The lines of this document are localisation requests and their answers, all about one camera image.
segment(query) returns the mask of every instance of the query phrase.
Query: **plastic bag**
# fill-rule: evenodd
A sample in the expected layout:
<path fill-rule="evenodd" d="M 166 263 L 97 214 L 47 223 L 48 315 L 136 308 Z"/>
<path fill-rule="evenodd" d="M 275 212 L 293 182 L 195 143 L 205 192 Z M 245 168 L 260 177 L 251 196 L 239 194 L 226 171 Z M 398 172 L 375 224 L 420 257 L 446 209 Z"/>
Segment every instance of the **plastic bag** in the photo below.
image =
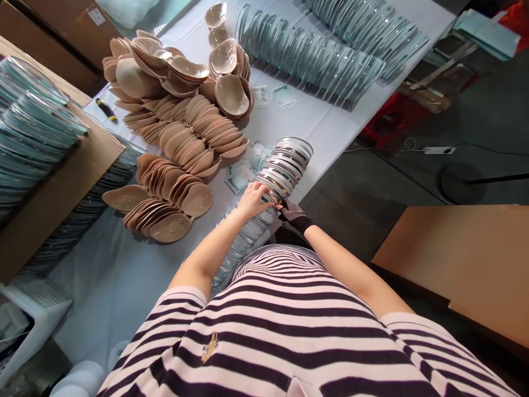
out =
<path fill-rule="evenodd" d="M 127 29 L 132 29 L 160 0 L 97 0 L 99 6 Z"/>

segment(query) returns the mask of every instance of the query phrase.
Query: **sleeve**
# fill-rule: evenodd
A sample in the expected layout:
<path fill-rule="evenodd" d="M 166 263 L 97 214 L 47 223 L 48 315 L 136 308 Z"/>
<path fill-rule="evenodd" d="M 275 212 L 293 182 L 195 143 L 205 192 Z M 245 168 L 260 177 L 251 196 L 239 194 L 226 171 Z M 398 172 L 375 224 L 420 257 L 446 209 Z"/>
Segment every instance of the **sleeve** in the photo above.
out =
<path fill-rule="evenodd" d="M 195 287 L 175 287 L 158 299 L 147 319 L 123 351 L 98 396 L 121 395 L 167 350 L 178 347 L 207 300 Z"/>
<path fill-rule="evenodd" d="M 454 395 L 454 388 L 475 396 L 517 395 L 439 324 L 410 313 L 386 314 L 380 322 L 440 395 Z"/>

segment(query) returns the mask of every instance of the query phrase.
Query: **embroidered logo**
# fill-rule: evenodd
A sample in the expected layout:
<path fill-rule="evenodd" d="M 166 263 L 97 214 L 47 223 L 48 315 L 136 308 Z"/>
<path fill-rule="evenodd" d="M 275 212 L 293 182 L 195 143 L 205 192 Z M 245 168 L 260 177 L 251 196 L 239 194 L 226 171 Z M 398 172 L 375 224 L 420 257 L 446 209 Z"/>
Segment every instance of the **embroidered logo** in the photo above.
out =
<path fill-rule="evenodd" d="M 216 332 L 211 334 L 211 340 L 207 346 L 202 349 L 202 363 L 206 363 L 209 358 L 213 355 L 215 349 L 219 346 L 219 336 Z"/>

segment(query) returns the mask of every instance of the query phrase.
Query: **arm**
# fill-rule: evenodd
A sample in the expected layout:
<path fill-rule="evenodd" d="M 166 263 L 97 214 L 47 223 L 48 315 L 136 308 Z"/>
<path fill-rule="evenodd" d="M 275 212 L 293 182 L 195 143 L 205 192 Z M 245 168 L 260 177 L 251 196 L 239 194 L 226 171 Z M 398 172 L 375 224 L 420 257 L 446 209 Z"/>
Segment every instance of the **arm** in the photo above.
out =
<path fill-rule="evenodd" d="M 286 202 L 277 209 L 292 226 L 303 233 L 320 257 L 325 269 L 365 301 L 377 318 L 385 314 L 414 313 L 400 296 L 373 270 L 314 225 L 297 205 Z"/>
<path fill-rule="evenodd" d="M 213 278 L 239 231 L 251 217 L 273 206 L 273 203 L 261 203 L 261 197 L 268 190 L 259 182 L 250 183 L 239 206 L 194 249 L 176 272 L 169 288 L 196 287 L 209 300 Z"/>

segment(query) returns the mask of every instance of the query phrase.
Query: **black glove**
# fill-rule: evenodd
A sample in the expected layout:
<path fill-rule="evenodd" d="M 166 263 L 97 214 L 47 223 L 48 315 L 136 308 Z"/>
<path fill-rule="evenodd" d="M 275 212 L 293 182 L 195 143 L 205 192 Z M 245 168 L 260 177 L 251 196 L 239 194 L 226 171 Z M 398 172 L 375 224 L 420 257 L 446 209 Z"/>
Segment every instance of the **black glove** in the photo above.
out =
<path fill-rule="evenodd" d="M 283 208 L 279 210 L 281 213 L 279 219 L 284 222 L 288 221 L 301 234 L 305 233 L 308 227 L 313 225 L 312 221 L 307 218 L 307 214 L 296 204 L 285 198 L 281 204 Z"/>

